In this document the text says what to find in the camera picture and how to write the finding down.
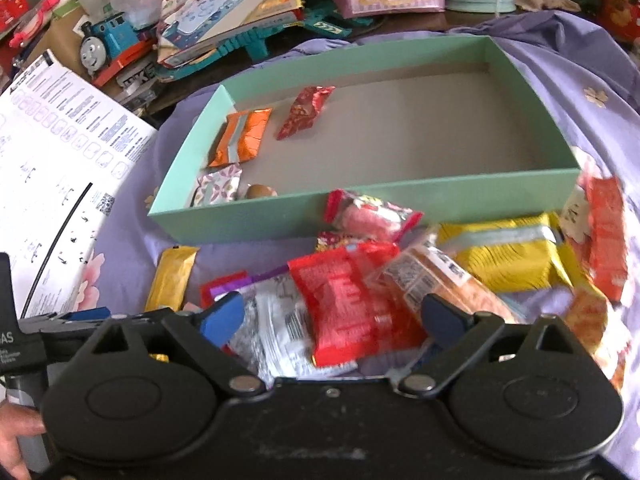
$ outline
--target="book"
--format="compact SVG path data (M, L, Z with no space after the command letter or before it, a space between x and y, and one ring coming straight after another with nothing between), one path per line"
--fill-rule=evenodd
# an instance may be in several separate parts
M162 0L158 62L184 65L252 27L298 20L301 0Z

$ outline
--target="red candy wrapper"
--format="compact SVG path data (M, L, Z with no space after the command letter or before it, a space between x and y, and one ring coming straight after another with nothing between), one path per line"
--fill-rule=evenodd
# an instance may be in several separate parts
M311 128L316 117L320 114L324 102L334 90L335 86L307 86L303 89L293 101L289 117L276 135L276 139L286 139L298 130Z
M339 231L379 242L397 242L421 218L420 212L343 189L329 193L324 212L324 221Z
M318 367L421 345L426 334L407 307L365 277L399 253L389 242L363 242L289 262L311 316Z
M592 178L587 186L591 208L590 267L593 284L611 301L620 301L628 279L625 204L616 177Z

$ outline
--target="gold wrapper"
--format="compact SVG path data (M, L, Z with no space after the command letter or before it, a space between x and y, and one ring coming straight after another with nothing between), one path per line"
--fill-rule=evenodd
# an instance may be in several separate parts
M441 224L436 244L496 293L572 286L562 264L560 253L566 244L555 213L477 224Z
M180 310L189 275L195 263L197 247L179 246L164 250L146 298L145 312L168 306Z

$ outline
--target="candy wrapper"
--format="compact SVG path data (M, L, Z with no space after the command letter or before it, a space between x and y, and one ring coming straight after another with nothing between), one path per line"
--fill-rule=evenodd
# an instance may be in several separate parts
M587 186L591 215L589 264L593 284L611 301L620 301L626 280L625 203L620 183L592 178Z
M496 293L572 286L558 247L555 213L483 222L441 224L437 247Z
M222 204L238 198L242 168L239 164L231 164L222 170L205 173L198 177L196 192L191 207Z
M225 131L210 154L209 166L224 166L254 158L272 110L246 110L226 116Z
M329 193L324 212L324 221L338 231L379 242L397 242L421 218L420 212L343 189Z
M307 86L303 89L293 101L289 117L276 135L276 139L286 139L299 130L311 128L324 102L334 90L335 86Z
M265 383L277 377L322 379L351 372L354 361L318 367L308 311L287 267L212 289L213 297L237 290L244 299L244 321L228 346Z
M289 262L312 319L317 366L421 345L426 334L402 301L365 282L398 252L389 242L363 242Z
M330 249L337 249L338 247L359 244L360 242L366 241L367 238L358 238L355 236L346 235L344 233L322 231L318 234L318 241L316 242L316 253L322 253Z
M500 298L427 237L404 250L382 270L372 273L369 280L388 286L417 319L420 319L424 297L437 294L468 314L484 310L501 316L507 323L519 322Z
M197 247L187 246L176 246L162 252L146 298L145 312L166 306L174 311L180 310L197 252Z

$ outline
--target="finger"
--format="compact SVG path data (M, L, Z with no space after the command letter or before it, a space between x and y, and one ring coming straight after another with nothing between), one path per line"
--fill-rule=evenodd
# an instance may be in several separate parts
M45 432L36 410L6 403L0 406L0 433L4 436L35 436Z

